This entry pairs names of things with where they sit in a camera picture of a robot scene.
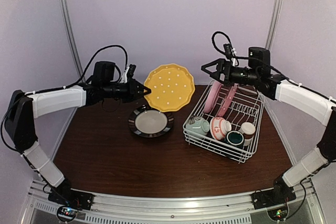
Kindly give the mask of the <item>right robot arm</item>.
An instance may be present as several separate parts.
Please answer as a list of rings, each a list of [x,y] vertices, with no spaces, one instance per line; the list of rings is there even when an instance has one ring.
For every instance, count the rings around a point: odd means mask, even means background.
[[[234,65],[234,60],[239,57],[234,54],[230,44],[225,44],[220,53],[224,58],[201,67],[212,79],[222,84],[253,86],[264,96],[286,103],[325,126],[316,147],[275,180],[275,188],[269,192],[269,199],[279,204],[289,196],[289,188],[335,161],[335,100],[293,82],[271,66],[270,51],[265,48],[248,49],[248,56],[245,57],[247,67]]]

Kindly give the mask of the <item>pink polka dot plate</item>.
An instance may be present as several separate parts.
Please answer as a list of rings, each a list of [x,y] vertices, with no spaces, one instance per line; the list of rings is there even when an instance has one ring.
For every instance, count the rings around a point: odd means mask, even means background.
[[[221,103],[221,106],[219,108],[219,110],[217,111],[216,116],[220,116],[223,117],[225,115],[225,113],[227,112],[234,96],[235,93],[237,91],[237,87],[238,84],[234,84],[233,86],[231,86],[231,88],[229,89],[229,91],[227,92],[226,96],[224,97],[223,102]]]

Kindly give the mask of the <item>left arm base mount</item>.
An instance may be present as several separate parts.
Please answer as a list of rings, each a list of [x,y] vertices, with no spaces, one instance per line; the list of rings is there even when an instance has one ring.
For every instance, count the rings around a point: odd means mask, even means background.
[[[59,186],[52,186],[50,182],[44,179],[50,187],[48,200],[60,205],[69,206],[78,210],[91,210],[94,195],[72,189],[71,182],[65,178]]]

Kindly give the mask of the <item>black striped rim plate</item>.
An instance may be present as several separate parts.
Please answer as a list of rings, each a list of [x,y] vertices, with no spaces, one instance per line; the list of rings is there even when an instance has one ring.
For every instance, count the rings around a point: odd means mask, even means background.
[[[137,136],[145,138],[160,137],[173,128],[174,116],[171,112],[161,112],[143,105],[130,114],[128,126],[130,131]]]

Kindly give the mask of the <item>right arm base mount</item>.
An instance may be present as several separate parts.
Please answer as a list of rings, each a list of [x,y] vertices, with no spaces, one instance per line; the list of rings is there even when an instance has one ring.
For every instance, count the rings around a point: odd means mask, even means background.
[[[272,189],[256,190],[252,193],[251,200],[255,210],[285,204],[297,198],[293,187],[288,186],[282,177],[276,178],[273,186]]]

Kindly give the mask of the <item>yellow polka dot plate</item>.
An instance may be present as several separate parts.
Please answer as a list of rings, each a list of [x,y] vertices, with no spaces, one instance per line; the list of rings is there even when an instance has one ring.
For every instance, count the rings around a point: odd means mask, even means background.
[[[194,77],[183,66],[161,65],[151,71],[144,85],[151,89],[145,96],[150,107],[161,112],[176,112],[190,103],[195,92]]]

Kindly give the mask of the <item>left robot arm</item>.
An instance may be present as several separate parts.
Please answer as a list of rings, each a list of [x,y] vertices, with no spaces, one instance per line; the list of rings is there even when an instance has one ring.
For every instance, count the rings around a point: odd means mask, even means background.
[[[49,186],[64,205],[71,205],[75,192],[67,185],[65,175],[53,163],[39,143],[36,122],[62,111],[92,106],[105,99],[135,101],[151,93],[151,89],[131,78],[126,83],[93,85],[79,83],[70,88],[51,89],[42,92],[13,92],[2,126],[12,140],[13,150],[18,152]]]

